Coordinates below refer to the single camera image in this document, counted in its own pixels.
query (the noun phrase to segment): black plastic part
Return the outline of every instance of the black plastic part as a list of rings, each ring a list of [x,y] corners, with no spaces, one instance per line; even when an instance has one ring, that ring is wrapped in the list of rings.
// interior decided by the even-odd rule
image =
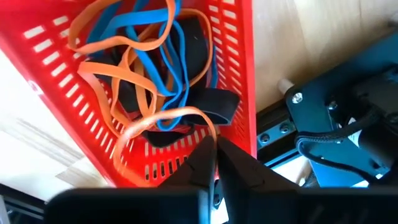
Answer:
[[[286,104],[298,131],[314,133],[331,131],[332,125],[326,104],[331,96],[347,90],[352,84],[395,67],[398,64],[398,34],[393,34],[374,44],[347,62],[320,75],[304,86],[294,86],[285,95]],[[292,103],[295,92],[301,92],[303,100]],[[320,144],[312,153],[331,161],[350,164],[374,175],[377,172],[369,164],[368,153],[358,149],[352,142],[341,144]],[[357,175],[333,168],[312,164],[323,187],[349,187],[362,181]]]
[[[299,188],[220,138],[228,223],[397,223],[398,190]]]
[[[75,189],[50,201],[45,223],[210,222],[216,150],[206,137],[159,187]]]
[[[288,202],[298,185],[225,138],[219,138],[217,145],[228,223],[293,223],[295,216],[289,212],[294,204]]]
[[[389,172],[384,174],[380,179],[377,185],[370,185],[370,188],[374,186],[385,185],[390,187],[398,186],[398,162],[396,162],[390,169]]]
[[[387,121],[395,123],[398,113],[398,67],[359,83],[354,86],[353,93],[363,103],[382,111]]]
[[[358,143],[381,167],[389,170],[398,161],[398,135],[385,124],[375,124],[362,130]]]

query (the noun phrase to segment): screw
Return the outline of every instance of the screw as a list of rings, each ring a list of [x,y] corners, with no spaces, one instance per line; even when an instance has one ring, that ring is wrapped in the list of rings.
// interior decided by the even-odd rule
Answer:
[[[290,131],[290,128],[289,128],[288,125],[283,124],[283,125],[279,128],[279,131],[280,131],[282,134],[286,134],[286,133],[288,133],[288,132]]]
[[[297,104],[303,101],[303,94],[302,93],[296,93],[292,97],[292,103]]]
[[[334,109],[336,109],[336,108],[337,108],[337,103],[336,103],[336,101],[332,101],[332,102],[329,103],[329,105],[328,105],[328,109],[329,109],[329,110],[334,110]]]
[[[261,142],[262,142],[263,144],[267,144],[267,143],[269,142],[269,135],[268,135],[268,134],[263,134],[263,135],[261,136]]]
[[[214,206],[217,206],[221,203],[220,196],[218,194],[214,195]]]

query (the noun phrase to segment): blue rubber band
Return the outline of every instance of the blue rubber band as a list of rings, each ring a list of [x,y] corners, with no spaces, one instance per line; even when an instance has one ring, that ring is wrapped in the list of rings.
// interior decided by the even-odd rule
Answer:
[[[144,4],[145,1],[147,1],[147,0],[138,0],[138,2],[136,2],[136,5],[134,6],[134,10],[140,9],[140,7],[145,7],[145,4]],[[137,33],[134,30],[133,26],[127,26],[126,33],[130,39],[132,39],[134,41],[138,41],[138,36],[137,36]],[[169,39],[169,37],[167,37],[167,38],[168,38],[168,41],[166,41],[166,44],[169,42],[169,44],[171,45],[171,40]],[[170,46],[167,48],[169,49],[169,54],[170,54],[173,64],[174,64],[173,68],[174,68],[174,70],[177,71],[177,74],[175,74],[175,73],[172,74],[174,76],[173,91],[169,91],[167,89],[167,87],[165,86],[163,80],[160,77],[159,71],[157,70],[153,61],[149,57],[148,53],[145,51],[141,51],[141,50],[135,50],[135,52],[136,52],[137,56],[139,57],[139,59],[141,60],[142,64],[144,65],[150,79],[154,82],[159,93],[163,94],[164,96],[175,96],[175,95],[179,96],[182,92],[181,68],[178,66],[179,58],[178,58],[178,55],[175,52],[174,48],[170,48]]]
[[[175,0],[175,15],[181,10],[181,0]],[[116,31],[120,27],[153,24],[157,22],[165,22],[169,18],[167,9],[156,9],[150,11],[130,12],[113,17],[99,40],[104,40],[116,35]]]
[[[164,29],[165,29],[166,24],[164,24],[159,31],[159,36],[162,35]],[[178,33],[178,37],[179,37],[179,41],[180,41],[180,60],[181,60],[181,66],[182,66],[182,70],[183,70],[183,77],[184,77],[184,81],[185,81],[185,86],[186,89],[184,91],[184,94],[182,95],[182,97],[180,97],[179,95],[175,95],[171,100],[169,100],[168,102],[166,102],[163,107],[162,110],[167,110],[169,108],[169,106],[173,105],[173,103],[177,100],[180,99],[179,103],[178,103],[178,107],[184,107],[185,104],[187,103],[187,99],[188,99],[188,94],[189,94],[189,79],[188,79],[188,71],[187,71],[187,63],[185,61],[185,36],[184,36],[184,32],[180,26],[180,24],[177,21],[173,21],[173,26],[175,27],[175,30]],[[168,49],[172,49],[173,45],[171,44],[171,41],[169,43],[166,42],[166,46]],[[169,68],[171,74],[175,73],[174,67],[171,66],[171,64],[169,63],[169,61],[167,60],[167,57],[165,56],[164,53],[164,49],[162,46],[160,46],[160,52],[164,58],[165,64],[166,66]],[[173,128],[176,127],[176,125],[178,125],[178,123],[180,122],[182,117],[178,117],[178,118],[174,118],[172,119],[171,123],[168,125],[165,125],[162,121],[157,121],[157,126],[160,130],[163,131],[171,131]]]
[[[102,33],[105,30],[106,24],[109,24],[114,15],[116,15],[116,12],[118,11],[120,5],[121,1],[113,3],[103,11],[101,16],[95,23],[94,28],[91,30],[90,34],[87,37],[87,44],[99,41]]]
[[[211,79],[210,88],[216,88],[218,81],[218,71],[216,66],[216,47],[213,46],[213,59],[211,61]]]

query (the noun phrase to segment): white surface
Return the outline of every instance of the white surface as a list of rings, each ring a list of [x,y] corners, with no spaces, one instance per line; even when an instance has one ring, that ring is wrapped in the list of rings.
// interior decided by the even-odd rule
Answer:
[[[382,176],[383,176],[383,175],[378,174],[378,175],[376,175],[376,178],[377,178],[377,179],[380,179]],[[368,186],[369,186],[369,182],[366,181],[366,180],[361,181],[361,182],[359,182],[359,183],[353,185],[353,187],[368,187]]]
[[[355,122],[355,121],[356,121],[355,118],[351,118],[351,119],[348,121],[348,124],[351,124],[351,123],[353,123],[353,122]],[[356,145],[356,147],[359,147],[359,137],[360,137],[361,133],[362,133],[362,130],[357,131],[357,132],[355,132],[354,134],[348,136],[348,139],[349,139],[350,141],[352,141],[352,142]]]
[[[17,122],[26,121],[48,134],[49,138],[54,137],[62,142],[65,147],[79,153],[81,150],[2,51],[0,68],[0,183],[42,200],[49,200],[59,192],[73,187],[56,178],[67,167],[26,143],[35,141],[36,146],[47,144],[57,150],[54,142],[46,142],[45,138],[35,139],[35,136],[40,135],[29,134],[30,130],[22,133],[24,129],[18,128]]]

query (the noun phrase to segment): black metal frame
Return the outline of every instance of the black metal frame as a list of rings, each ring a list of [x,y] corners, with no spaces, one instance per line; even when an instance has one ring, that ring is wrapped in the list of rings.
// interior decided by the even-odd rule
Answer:
[[[257,121],[257,141],[271,130],[269,142],[260,145],[257,143],[257,159],[269,168],[281,166],[300,156],[295,148],[294,137],[296,128],[291,122],[290,113],[284,100],[267,107],[256,115]],[[279,129],[284,124],[290,125],[290,131],[287,133],[272,131]]]
[[[0,184],[0,195],[3,196],[7,209],[43,220],[45,202],[18,190]]]

